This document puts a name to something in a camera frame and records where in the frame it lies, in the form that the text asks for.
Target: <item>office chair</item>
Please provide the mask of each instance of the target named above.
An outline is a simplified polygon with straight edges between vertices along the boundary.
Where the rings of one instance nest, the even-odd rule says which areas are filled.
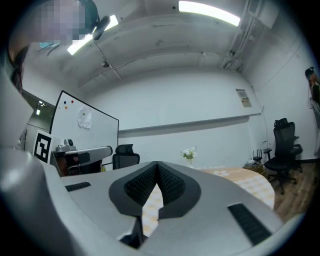
[[[268,178],[274,177],[269,182],[279,181],[282,189],[281,195],[285,194],[283,183],[287,180],[294,181],[297,184],[295,178],[289,177],[290,168],[297,167],[295,163],[296,155],[301,154],[302,147],[295,143],[295,123],[287,122],[286,118],[283,118],[274,123],[273,129],[275,137],[275,157],[270,157],[270,148],[265,149],[263,152],[268,154],[268,161],[264,164],[271,171],[277,172],[276,174],[268,175]]]
[[[140,155],[135,154],[133,144],[119,145],[115,149],[115,154],[112,157],[113,170],[134,166],[140,163]]]

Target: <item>desk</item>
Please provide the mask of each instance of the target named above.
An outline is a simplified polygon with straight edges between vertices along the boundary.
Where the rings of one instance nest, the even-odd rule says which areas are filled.
[[[199,169],[199,172],[226,178],[274,208],[275,191],[265,177],[252,170],[243,168]],[[142,208],[143,234],[149,237],[158,226],[158,211],[164,206],[161,191],[156,185]]]

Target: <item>ceiling light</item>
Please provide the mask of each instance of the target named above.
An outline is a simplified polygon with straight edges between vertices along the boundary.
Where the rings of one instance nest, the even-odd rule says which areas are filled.
[[[240,18],[219,8],[198,2],[179,1],[179,11],[211,16],[238,26]]]
[[[105,28],[104,31],[118,25],[119,22],[116,18],[115,15],[110,16],[110,23],[109,25]],[[84,46],[86,43],[88,43],[92,39],[92,34],[87,34],[83,39],[75,41],[73,44],[69,46],[67,51],[71,54],[74,55],[76,51],[78,51],[82,46]]]

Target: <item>whiteboard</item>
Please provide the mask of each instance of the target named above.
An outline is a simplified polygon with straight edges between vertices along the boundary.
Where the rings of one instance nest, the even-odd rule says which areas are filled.
[[[78,113],[82,107],[91,112],[90,129],[78,125]],[[51,120],[50,134],[62,140],[72,139],[77,150],[111,146],[112,154],[118,146],[119,120],[62,91]],[[111,164],[112,155],[102,164]]]

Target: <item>flower vase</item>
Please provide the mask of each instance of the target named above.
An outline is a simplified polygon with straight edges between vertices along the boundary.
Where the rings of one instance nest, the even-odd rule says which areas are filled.
[[[187,162],[187,167],[189,167],[189,168],[193,168],[193,166],[192,166],[192,158],[190,158],[190,159],[186,159],[186,162]]]

